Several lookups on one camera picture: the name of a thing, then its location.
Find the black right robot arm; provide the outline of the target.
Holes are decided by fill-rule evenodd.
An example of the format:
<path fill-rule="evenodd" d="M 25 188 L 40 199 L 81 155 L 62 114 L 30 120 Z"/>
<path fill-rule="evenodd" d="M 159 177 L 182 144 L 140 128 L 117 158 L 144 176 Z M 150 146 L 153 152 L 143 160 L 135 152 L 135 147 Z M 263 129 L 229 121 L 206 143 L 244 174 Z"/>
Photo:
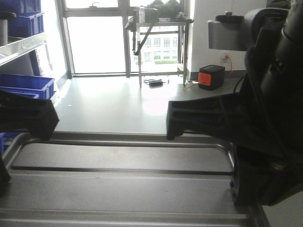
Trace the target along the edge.
<path fill-rule="evenodd" d="M 272 206 L 303 189 L 303 3 L 254 10 L 239 32 L 240 90 L 170 101 L 167 138 L 189 131 L 233 143 L 234 203 Z"/>

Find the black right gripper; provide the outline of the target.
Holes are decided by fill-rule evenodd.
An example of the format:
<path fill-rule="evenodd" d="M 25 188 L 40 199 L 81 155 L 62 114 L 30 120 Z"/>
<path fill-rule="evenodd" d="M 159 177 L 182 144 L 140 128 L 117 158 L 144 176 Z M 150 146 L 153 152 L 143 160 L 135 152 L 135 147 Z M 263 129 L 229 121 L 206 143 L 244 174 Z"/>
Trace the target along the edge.
<path fill-rule="evenodd" d="M 303 107 L 281 101 L 269 110 L 264 120 L 238 93 L 170 101 L 167 138 L 192 132 L 233 143 L 234 203 L 272 206 L 303 190 Z"/>

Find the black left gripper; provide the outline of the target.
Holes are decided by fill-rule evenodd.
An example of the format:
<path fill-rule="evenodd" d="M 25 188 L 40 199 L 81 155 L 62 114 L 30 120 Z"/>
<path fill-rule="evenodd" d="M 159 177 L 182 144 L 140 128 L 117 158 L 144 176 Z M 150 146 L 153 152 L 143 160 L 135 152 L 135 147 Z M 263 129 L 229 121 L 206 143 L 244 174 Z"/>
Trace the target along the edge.
<path fill-rule="evenodd" d="M 0 92 L 1 132 L 29 132 L 41 140 L 48 140 L 58 122 L 59 117 L 51 100 Z M 10 179 L 0 155 L 0 183 L 8 183 Z"/>

